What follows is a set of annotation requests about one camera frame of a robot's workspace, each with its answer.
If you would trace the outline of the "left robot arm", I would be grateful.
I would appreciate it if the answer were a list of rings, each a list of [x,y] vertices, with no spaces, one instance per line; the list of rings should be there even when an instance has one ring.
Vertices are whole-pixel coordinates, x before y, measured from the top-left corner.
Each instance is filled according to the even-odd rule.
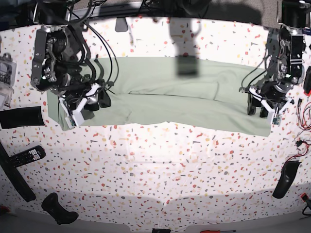
[[[247,87],[247,114],[253,116],[258,108],[260,117],[278,117],[289,104],[287,93],[304,79],[303,53],[306,49],[304,30],[311,25],[309,0],[283,0],[276,58]]]

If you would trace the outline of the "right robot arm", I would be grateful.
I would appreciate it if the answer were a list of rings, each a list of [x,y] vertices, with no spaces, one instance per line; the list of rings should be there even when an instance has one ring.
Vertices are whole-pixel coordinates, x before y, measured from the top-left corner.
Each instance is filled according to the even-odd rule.
[[[72,19],[74,0],[36,1],[33,22],[36,31],[31,85],[38,91],[51,91],[57,96],[67,119],[83,117],[82,111],[98,111],[111,106],[107,94],[113,82],[104,79],[104,67],[91,52],[82,32],[93,2],[89,1],[82,17]]]

